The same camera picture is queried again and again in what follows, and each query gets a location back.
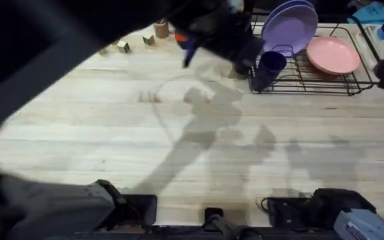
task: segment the pink plate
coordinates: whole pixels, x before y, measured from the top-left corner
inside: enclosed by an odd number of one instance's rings
[[[330,74],[346,74],[359,67],[358,52],[336,37],[316,37],[307,46],[307,56],[316,68]]]

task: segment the purple plate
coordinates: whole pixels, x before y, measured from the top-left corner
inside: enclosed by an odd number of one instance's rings
[[[282,10],[287,9],[289,7],[296,6],[296,5],[308,6],[308,7],[312,7],[313,9],[315,9],[313,7],[312,3],[308,2],[307,0],[290,0],[290,1],[287,1],[283,4],[281,4],[280,6],[278,6],[276,9],[274,9],[271,12],[271,14],[269,14],[269,16],[267,16],[265,24],[263,24],[263,29],[266,28],[266,26],[272,21],[272,18],[274,16],[276,16],[278,13],[282,12]]]
[[[314,8],[295,5],[284,9],[263,30],[263,50],[278,51],[290,57],[306,47],[317,27],[318,15]]]

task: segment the plate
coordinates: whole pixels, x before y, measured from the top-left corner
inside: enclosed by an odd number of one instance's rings
[[[307,46],[307,56],[316,68],[330,74],[346,74],[358,69],[357,50],[337,37],[316,37]]]
[[[274,16],[262,32],[264,51],[279,51],[290,57],[312,40],[318,27],[314,8],[294,5]]]
[[[306,1],[306,0],[290,0],[290,1],[287,1],[283,4],[281,4],[280,6],[278,6],[277,8],[275,8],[270,14],[269,16],[267,16],[266,18],[266,21],[265,23],[263,24],[263,28],[262,29],[265,29],[266,26],[272,21],[272,18],[274,16],[276,16],[278,13],[282,12],[282,10],[284,9],[287,9],[289,7],[292,7],[292,6],[296,6],[296,5],[304,5],[304,6],[308,6],[308,7],[313,7],[312,3]]]

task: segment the wood grain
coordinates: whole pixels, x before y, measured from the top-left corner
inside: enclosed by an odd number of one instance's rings
[[[157,223],[197,225],[206,207],[268,226],[256,202],[318,187],[357,190],[384,218],[384,91],[253,95],[200,50],[190,69],[170,36],[94,55],[0,130],[0,169],[28,179],[110,180],[155,193]]]

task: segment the purple cup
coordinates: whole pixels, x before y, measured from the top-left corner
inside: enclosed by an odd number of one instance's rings
[[[263,91],[270,86],[285,66],[287,59],[282,53],[268,51],[262,54],[255,78],[251,82],[254,91]]]

